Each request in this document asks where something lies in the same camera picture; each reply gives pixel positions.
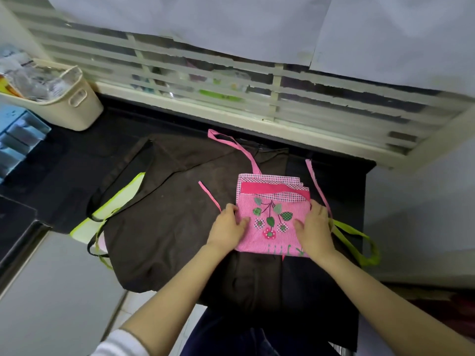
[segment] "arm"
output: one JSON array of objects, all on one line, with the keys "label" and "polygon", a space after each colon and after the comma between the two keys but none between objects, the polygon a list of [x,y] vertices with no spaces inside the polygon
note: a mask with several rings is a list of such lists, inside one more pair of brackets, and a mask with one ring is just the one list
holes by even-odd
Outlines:
[{"label": "arm", "polygon": [[396,355],[475,355],[475,345],[392,292],[335,250],[325,207],[312,200],[297,237]]},{"label": "arm", "polygon": [[214,269],[239,243],[249,218],[236,224],[235,210],[230,203],[226,206],[211,227],[207,244],[121,327],[150,356],[169,354]]}]

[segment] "light blue organizer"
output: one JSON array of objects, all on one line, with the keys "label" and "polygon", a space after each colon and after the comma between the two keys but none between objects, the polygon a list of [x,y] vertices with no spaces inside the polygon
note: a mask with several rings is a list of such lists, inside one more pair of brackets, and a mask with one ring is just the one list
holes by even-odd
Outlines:
[{"label": "light blue organizer", "polygon": [[50,131],[27,109],[0,103],[0,184]]}]

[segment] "person's left hand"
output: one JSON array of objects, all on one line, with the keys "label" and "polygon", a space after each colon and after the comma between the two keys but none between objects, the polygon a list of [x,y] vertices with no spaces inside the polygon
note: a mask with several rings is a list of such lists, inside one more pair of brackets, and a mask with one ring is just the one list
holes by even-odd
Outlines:
[{"label": "person's left hand", "polygon": [[222,251],[224,255],[227,255],[236,248],[250,221],[249,217],[244,217],[237,224],[236,216],[234,215],[234,211],[237,210],[237,206],[234,206],[232,203],[226,205],[226,209],[217,216],[216,221],[213,223],[208,242],[206,242],[206,245],[215,247]]}]

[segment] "white sleeve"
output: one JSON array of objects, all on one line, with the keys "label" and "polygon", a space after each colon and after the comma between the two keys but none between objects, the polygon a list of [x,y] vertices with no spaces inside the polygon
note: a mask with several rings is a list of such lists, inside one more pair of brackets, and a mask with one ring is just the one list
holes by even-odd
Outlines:
[{"label": "white sleeve", "polygon": [[91,356],[150,356],[133,335],[124,330],[112,331]]}]

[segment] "pink band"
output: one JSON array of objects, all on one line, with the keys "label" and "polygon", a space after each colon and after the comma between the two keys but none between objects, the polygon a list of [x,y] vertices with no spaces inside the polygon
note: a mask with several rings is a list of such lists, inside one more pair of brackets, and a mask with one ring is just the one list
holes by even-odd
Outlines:
[{"label": "pink band", "polygon": [[247,158],[251,161],[252,173],[257,174],[257,175],[262,174],[261,170],[259,170],[259,167],[256,163],[256,160],[254,160],[254,158],[252,157],[250,152],[247,151],[244,147],[242,147],[239,143],[237,143],[236,140],[234,140],[234,138],[223,135],[223,136],[229,137],[231,140],[234,141],[234,142],[231,142],[231,141],[226,141],[226,140],[220,140],[220,139],[216,138],[216,135],[223,135],[223,134],[219,133],[217,131],[211,130],[211,129],[208,130],[208,137],[210,139],[215,140],[217,142],[221,142],[222,144],[229,145],[231,147],[234,147],[235,149],[238,149],[238,150],[242,151],[244,153],[244,155],[246,155]]},{"label": "pink band", "polygon": [[221,211],[221,206],[219,206],[219,203],[217,203],[216,199],[213,197],[213,195],[211,195],[211,192],[205,187],[205,185],[203,185],[203,183],[201,181],[198,181],[198,185],[201,186],[201,188],[203,189],[203,191],[205,191],[208,196],[210,197],[210,199],[214,202],[214,204],[218,207],[218,209]]},{"label": "pink band", "polygon": [[328,204],[328,201],[326,200],[326,197],[325,197],[324,193],[322,192],[322,189],[318,186],[317,178],[315,177],[315,173],[313,172],[312,160],[306,159],[305,163],[307,164],[308,172],[310,172],[310,176],[312,177],[313,184],[317,188],[317,191],[318,191],[320,197],[322,198],[322,201],[324,202],[324,204],[325,204],[325,206],[328,210],[328,214],[330,215],[330,218],[333,218],[332,211],[330,210],[330,205]]},{"label": "pink band", "polygon": [[262,184],[259,182],[242,182],[241,193],[242,194],[276,194],[278,192],[294,192],[305,197],[310,201],[310,192],[304,190],[295,190],[285,184]]}]

